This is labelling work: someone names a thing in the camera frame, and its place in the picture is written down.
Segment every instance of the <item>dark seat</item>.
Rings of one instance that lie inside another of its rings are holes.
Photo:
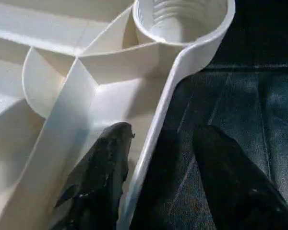
[[[131,229],[214,229],[192,152],[195,125],[235,138],[288,202],[288,0],[237,0],[216,56],[180,82]]]

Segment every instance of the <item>dark background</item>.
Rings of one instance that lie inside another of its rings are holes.
[[[208,67],[177,86],[131,229],[214,229],[192,152],[195,125],[221,128],[288,202],[288,0],[236,0]]]

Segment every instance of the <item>black fabric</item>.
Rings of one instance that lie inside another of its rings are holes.
[[[203,71],[175,89],[131,229],[214,229],[192,152],[196,125],[219,127],[288,202],[288,0],[238,0]]]

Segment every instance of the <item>white plastic tray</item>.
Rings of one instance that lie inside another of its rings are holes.
[[[46,229],[68,173],[119,121],[135,133],[128,228],[174,88],[210,62],[235,11],[234,0],[131,4],[0,0],[0,230]]]

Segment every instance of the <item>black object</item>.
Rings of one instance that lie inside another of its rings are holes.
[[[116,229],[132,137],[132,127],[125,122],[103,131],[70,174],[56,209],[70,200],[72,204],[52,230]]]
[[[217,229],[288,230],[287,203],[234,139],[199,126],[193,149]]]
[[[132,229],[215,229],[192,150],[200,125],[234,137],[288,203],[288,0],[236,0],[212,62],[178,84]]]

